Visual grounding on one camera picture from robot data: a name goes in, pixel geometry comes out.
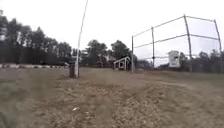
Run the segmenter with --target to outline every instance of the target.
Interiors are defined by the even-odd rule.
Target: metal pole
[[[188,23],[187,23],[187,18],[184,15],[184,22],[186,26],[186,31],[187,31],[187,38],[188,38],[188,44],[189,44],[189,55],[190,55],[190,72],[193,72],[193,67],[192,67],[192,52],[191,52],[191,38],[190,38],[190,32],[188,28]]]
[[[131,73],[134,73],[134,37],[131,37]]]
[[[153,68],[155,67],[155,41],[154,41],[154,29],[153,27],[151,28],[152,29],[152,59],[153,59]]]
[[[87,10],[88,2],[89,2],[89,0],[86,0],[86,6],[85,6],[83,18],[82,18],[81,30],[80,30],[80,33],[79,33],[77,56],[76,56],[76,63],[75,63],[75,75],[76,75],[76,78],[79,78],[79,47],[80,47],[81,36],[82,36],[82,28],[83,28],[83,25],[84,25],[84,20],[85,20],[85,16],[86,16],[86,10]]]
[[[216,27],[216,31],[217,31],[217,35],[218,35],[218,40],[219,40],[219,51],[220,51],[220,61],[221,61],[221,73],[223,73],[222,42],[221,42],[221,38],[220,38],[220,35],[219,35],[218,25],[217,25],[215,19],[214,19],[214,23],[215,23],[215,27]]]

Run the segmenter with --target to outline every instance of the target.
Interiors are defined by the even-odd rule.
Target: treeline
[[[131,51],[121,41],[117,40],[111,47],[108,50],[105,43],[90,41],[88,47],[80,51],[81,65],[111,67],[113,61],[131,57]],[[77,50],[68,43],[48,37],[41,28],[31,30],[16,19],[8,21],[0,17],[0,63],[57,65],[75,60],[76,54]]]
[[[192,65],[193,72],[205,72],[205,73],[221,73],[223,70],[222,62],[224,62],[224,52],[220,53],[216,50],[212,50],[210,54],[200,52],[197,57],[190,60],[184,53],[180,53],[180,65],[181,67],[177,71],[190,71],[190,65]],[[169,64],[160,65],[160,69],[169,69]]]
[[[97,40],[90,41],[88,47],[80,51],[82,59],[81,65],[89,67],[113,67],[115,60],[127,56],[131,58],[131,50],[121,41],[117,40],[112,43],[111,48],[111,50],[108,50],[105,43],[100,43]]]
[[[0,63],[54,64],[69,62],[72,48],[44,34],[31,30],[16,19],[0,17]]]

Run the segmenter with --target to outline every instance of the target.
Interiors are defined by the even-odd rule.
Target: fence
[[[191,72],[192,59],[200,52],[216,50],[221,54],[216,21],[184,15],[132,36],[132,72],[134,56],[139,60],[147,60],[155,68],[168,63],[168,52],[172,50],[183,53],[190,60]]]

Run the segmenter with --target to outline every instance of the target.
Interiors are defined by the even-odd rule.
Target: dirt ground
[[[0,128],[224,128],[224,75],[0,69]]]

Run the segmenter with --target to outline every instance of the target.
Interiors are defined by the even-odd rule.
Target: overcast sky
[[[85,0],[0,0],[0,8],[9,19],[16,18],[32,29],[40,26],[46,35],[66,41],[72,47],[77,47],[84,6]],[[92,39],[106,43],[108,47],[119,39],[131,48],[132,35],[183,14],[216,19],[224,41],[223,11],[221,0],[89,0],[81,48],[84,49]],[[170,29],[169,34],[168,29],[158,30],[156,38],[169,37],[171,32],[171,35],[182,34],[185,32],[181,28],[184,27],[182,23],[176,23],[180,27],[175,29],[179,31]],[[214,29],[212,25],[205,29],[205,26],[209,26],[206,23],[192,21],[189,24],[192,29],[198,26],[192,30],[197,32],[195,34],[215,35],[215,31],[211,30]],[[144,43],[136,42],[135,46]],[[161,44],[159,47],[164,50],[167,45]]]

